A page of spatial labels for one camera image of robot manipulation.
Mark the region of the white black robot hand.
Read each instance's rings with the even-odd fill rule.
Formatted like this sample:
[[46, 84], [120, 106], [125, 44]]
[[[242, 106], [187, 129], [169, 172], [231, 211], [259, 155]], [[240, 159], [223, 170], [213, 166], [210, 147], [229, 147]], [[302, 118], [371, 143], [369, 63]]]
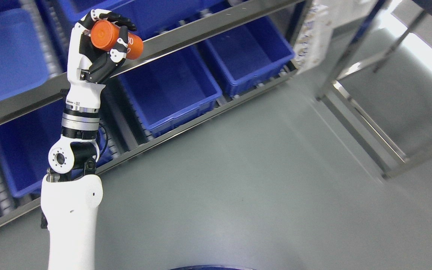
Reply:
[[[118, 27], [116, 43], [109, 51], [95, 47], [90, 40], [90, 32], [98, 21], [108, 21]], [[96, 113], [100, 109], [106, 81], [125, 63], [128, 34], [136, 30], [129, 18], [103, 9], [90, 10], [74, 24], [67, 57], [66, 74], [70, 83], [67, 108], [83, 113]]]

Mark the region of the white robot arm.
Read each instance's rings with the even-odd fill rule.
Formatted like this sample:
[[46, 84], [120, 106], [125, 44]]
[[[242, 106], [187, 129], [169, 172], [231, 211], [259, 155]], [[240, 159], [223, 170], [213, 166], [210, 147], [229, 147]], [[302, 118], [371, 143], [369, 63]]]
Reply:
[[61, 135], [48, 153], [42, 180], [41, 208], [49, 231], [49, 270], [93, 270], [102, 181], [96, 135], [98, 109], [68, 105]]

